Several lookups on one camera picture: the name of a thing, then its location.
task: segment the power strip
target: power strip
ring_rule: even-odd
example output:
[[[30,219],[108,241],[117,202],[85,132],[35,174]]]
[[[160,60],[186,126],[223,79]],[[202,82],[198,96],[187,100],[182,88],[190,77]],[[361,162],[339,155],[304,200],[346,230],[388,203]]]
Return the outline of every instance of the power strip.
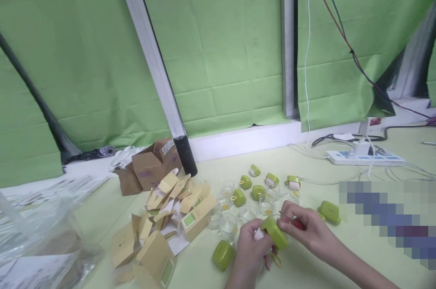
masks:
[[[340,150],[328,150],[326,152],[327,158],[335,165],[378,165],[378,166],[402,166],[402,162],[405,162],[399,156],[394,154],[389,155],[376,155],[374,161],[372,161],[373,156],[354,156],[353,158],[348,158],[347,151]]]

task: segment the green curtain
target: green curtain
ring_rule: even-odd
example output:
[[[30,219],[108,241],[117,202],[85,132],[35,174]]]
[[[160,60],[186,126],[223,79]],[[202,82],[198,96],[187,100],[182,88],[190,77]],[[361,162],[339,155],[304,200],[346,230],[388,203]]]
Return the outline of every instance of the green curtain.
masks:
[[[125,0],[0,0],[0,30],[82,150],[170,136]]]
[[[62,175],[49,126],[1,49],[0,115],[0,188]]]
[[[366,74],[376,81],[406,45],[433,0],[335,0],[346,35]],[[308,0],[298,0],[298,104],[307,131],[304,59]],[[372,86],[355,66],[350,50],[322,0],[311,0],[307,89],[311,129],[364,120],[376,113]]]
[[[280,0],[145,0],[190,137],[286,122]]]
[[[427,88],[431,107],[436,107],[436,44],[433,46],[430,65],[428,66]]]

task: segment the clear plastic bag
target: clear plastic bag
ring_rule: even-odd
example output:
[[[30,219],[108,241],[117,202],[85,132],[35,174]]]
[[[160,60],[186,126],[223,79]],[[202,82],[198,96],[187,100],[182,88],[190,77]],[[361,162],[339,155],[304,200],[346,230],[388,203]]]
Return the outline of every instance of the clear plastic bag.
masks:
[[[0,200],[2,211],[13,224],[0,231],[0,284],[18,281],[29,289],[81,287],[103,251],[83,240],[72,214],[73,201],[45,202],[23,218],[1,194]],[[33,274],[35,264],[38,267]],[[19,270],[14,266],[19,266],[22,274],[17,276]]]

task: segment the green label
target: green label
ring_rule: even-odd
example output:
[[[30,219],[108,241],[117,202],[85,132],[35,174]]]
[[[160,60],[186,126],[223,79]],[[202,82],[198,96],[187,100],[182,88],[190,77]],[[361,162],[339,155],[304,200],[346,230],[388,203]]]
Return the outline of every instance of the green label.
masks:
[[[189,227],[192,223],[194,223],[195,221],[195,216],[194,214],[188,214],[185,216],[185,218],[183,219],[183,223],[185,224],[185,227]]]
[[[169,260],[167,263],[167,266],[165,267],[165,271],[162,274],[162,278],[160,279],[162,282],[162,285],[164,287],[167,287],[169,279],[171,278],[171,275],[173,274],[174,270],[174,264],[172,260]]]
[[[194,204],[194,207],[197,207],[199,203],[201,203],[201,200],[200,200],[200,198],[199,198],[199,199],[197,199],[197,201],[196,201],[196,202],[195,202],[195,204]]]

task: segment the black cylinder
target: black cylinder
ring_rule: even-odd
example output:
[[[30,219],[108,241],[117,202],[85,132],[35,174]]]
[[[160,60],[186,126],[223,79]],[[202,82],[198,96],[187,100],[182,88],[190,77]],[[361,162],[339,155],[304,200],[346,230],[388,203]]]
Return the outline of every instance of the black cylinder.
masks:
[[[189,145],[188,136],[184,135],[174,138],[174,143],[176,144],[185,174],[191,174],[192,177],[195,176],[198,171],[194,156],[192,155],[191,146]]]

